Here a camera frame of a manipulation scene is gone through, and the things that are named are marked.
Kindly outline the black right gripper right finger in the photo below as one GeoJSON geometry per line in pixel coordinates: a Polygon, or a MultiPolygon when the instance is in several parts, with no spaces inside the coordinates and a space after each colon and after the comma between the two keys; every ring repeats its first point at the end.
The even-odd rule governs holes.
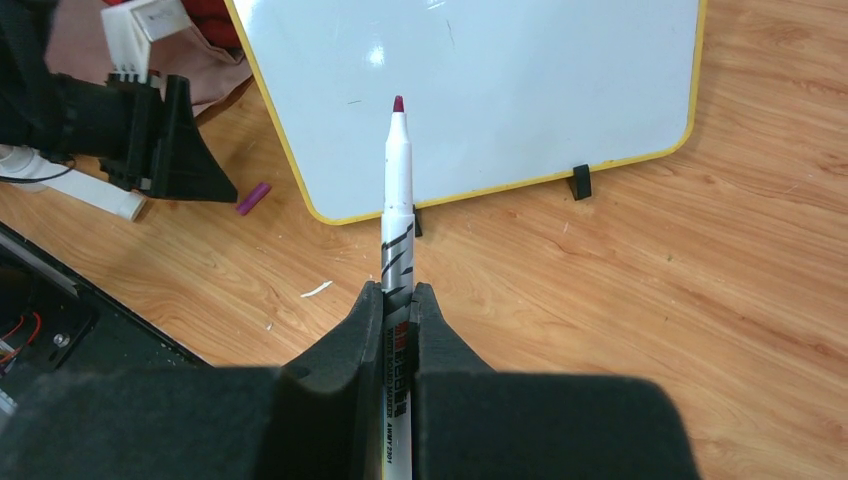
{"type": "Polygon", "coordinates": [[[638,377],[502,372],[414,293],[419,479],[696,479],[670,396],[638,377]]]}

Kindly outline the purple marker cap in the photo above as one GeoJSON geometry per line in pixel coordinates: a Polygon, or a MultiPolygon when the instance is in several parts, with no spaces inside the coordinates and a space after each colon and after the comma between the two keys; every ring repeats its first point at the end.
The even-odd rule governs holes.
{"type": "Polygon", "coordinates": [[[241,216],[247,215],[261,200],[264,199],[271,189],[272,186],[268,183],[261,182],[257,184],[237,205],[236,211],[238,214],[241,216]]]}

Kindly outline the white purple whiteboard marker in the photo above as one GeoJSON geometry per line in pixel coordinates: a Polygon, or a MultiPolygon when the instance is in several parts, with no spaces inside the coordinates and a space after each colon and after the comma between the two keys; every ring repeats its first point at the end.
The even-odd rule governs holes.
{"type": "Polygon", "coordinates": [[[411,479],[410,312],[414,290],[415,214],[412,146],[404,99],[393,102],[385,142],[381,215],[382,477],[411,479]]]}

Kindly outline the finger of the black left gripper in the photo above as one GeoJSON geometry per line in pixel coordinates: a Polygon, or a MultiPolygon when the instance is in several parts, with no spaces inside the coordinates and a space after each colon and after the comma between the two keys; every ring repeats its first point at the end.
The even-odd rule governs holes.
{"type": "Polygon", "coordinates": [[[150,170],[152,198],[232,204],[238,192],[204,142],[196,124],[187,78],[166,80],[161,123],[150,170]]]}

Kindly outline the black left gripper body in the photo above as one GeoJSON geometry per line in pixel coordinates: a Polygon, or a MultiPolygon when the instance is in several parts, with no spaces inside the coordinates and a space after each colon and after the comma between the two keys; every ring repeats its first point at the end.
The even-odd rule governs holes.
{"type": "Polygon", "coordinates": [[[158,88],[112,74],[94,84],[52,73],[44,60],[55,1],[1,4],[1,141],[60,162],[97,157],[112,184],[163,193],[165,107],[158,88]]]}

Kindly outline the yellow-framed whiteboard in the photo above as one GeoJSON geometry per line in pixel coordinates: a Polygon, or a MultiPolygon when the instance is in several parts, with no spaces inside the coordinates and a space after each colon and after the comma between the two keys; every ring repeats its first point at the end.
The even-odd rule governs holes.
{"type": "Polygon", "coordinates": [[[231,1],[309,212],[383,209],[405,102],[418,207],[652,160],[695,121],[704,1],[231,1]]]}

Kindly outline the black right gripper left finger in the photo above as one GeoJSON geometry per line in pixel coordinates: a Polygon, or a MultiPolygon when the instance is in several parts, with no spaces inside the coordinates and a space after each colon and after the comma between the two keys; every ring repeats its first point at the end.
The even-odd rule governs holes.
{"type": "Polygon", "coordinates": [[[382,298],[282,366],[58,372],[1,432],[5,479],[377,479],[382,298]]]}

